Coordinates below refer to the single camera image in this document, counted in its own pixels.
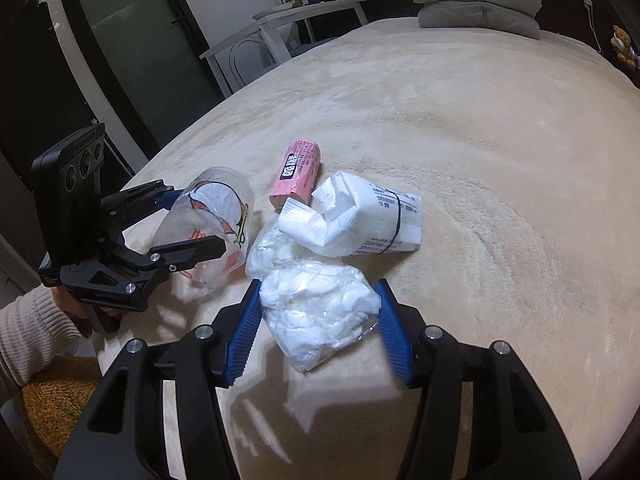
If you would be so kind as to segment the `left forearm beige sleeve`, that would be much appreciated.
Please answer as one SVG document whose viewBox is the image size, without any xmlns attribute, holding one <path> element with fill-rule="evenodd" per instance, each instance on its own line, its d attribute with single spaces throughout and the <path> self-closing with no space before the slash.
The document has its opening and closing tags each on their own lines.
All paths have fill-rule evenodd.
<svg viewBox="0 0 640 480">
<path fill-rule="evenodd" d="M 76 321 L 55 305 L 43 285 L 1 309 L 1 404 L 81 337 Z"/>
</svg>

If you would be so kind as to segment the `left bare hand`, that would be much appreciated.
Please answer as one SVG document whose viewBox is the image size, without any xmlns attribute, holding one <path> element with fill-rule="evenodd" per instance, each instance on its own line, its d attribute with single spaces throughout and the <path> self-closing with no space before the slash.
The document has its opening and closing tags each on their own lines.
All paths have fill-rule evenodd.
<svg viewBox="0 0 640 480">
<path fill-rule="evenodd" d="M 50 294 L 55 305 L 70 318 L 84 320 L 89 317 L 90 308 L 74 299 L 64 286 L 51 287 Z"/>
</svg>

